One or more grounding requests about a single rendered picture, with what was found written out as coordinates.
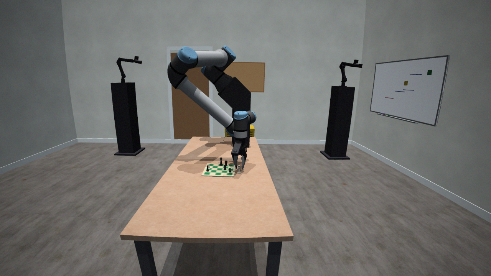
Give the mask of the green and cream chessboard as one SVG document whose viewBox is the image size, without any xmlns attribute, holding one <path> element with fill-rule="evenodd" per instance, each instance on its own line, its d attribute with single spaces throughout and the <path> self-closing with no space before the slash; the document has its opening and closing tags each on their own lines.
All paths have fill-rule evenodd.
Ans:
<svg viewBox="0 0 491 276">
<path fill-rule="evenodd" d="M 210 169 L 207 172 L 207 165 L 210 165 Z M 226 171 L 223 170 L 224 165 L 220 166 L 220 164 L 207 164 L 204 168 L 204 171 L 201 176 L 212 176 L 212 177 L 234 177 L 235 175 L 235 165 L 227 164 Z M 229 173 L 229 168 L 231 168 L 231 172 Z"/>
</svg>

